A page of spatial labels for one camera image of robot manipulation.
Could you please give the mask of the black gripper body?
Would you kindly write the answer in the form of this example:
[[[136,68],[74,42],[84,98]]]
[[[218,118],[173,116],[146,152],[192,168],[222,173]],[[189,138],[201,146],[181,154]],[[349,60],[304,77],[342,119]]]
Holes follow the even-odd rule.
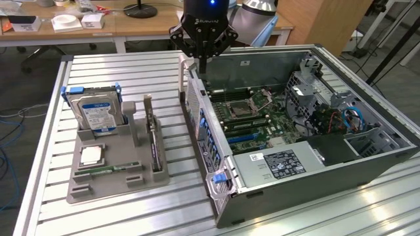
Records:
[[[226,0],[185,0],[181,26],[192,41],[202,41],[205,47],[212,28],[224,31],[228,24]]]

